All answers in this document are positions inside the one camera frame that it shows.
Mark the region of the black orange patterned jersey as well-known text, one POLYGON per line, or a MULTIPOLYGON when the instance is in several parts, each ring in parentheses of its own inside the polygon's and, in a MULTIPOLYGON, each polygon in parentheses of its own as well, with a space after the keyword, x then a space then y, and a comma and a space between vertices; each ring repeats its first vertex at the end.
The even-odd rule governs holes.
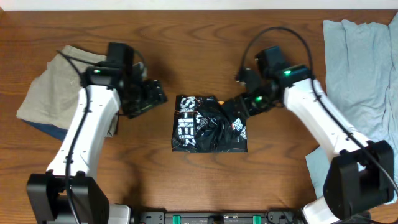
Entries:
POLYGON ((171 139, 175 152, 247 152, 243 100, 220 101, 215 96, 178 95, 171 139))

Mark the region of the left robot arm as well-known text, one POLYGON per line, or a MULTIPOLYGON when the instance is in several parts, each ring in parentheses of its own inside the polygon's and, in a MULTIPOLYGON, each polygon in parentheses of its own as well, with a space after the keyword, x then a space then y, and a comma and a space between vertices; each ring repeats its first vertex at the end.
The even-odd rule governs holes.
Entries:
POLYGON ((104 140, 123 111, 129 119, 166 102, 146 66, 100 62, 81 74, 78 106, 62 146, 27 194, 37 223, 133 223, 127 205, 112 204, 96 182, 104 140))

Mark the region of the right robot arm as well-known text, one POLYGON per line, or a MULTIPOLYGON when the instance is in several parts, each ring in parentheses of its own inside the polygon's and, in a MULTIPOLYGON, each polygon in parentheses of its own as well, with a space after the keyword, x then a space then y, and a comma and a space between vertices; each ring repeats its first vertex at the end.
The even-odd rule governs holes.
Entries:
POLYGON ((246 116, 281 103, 310 131, 329 166, 323 195, 301 209, 304 223, 372 223, 368 210, 390 202, 394 187, 393 151, 355 129, 327 98, 312 71, 304 65, 261 65, 263 77, 240 67, 236 80, 247 91, 237 98, 246 116))

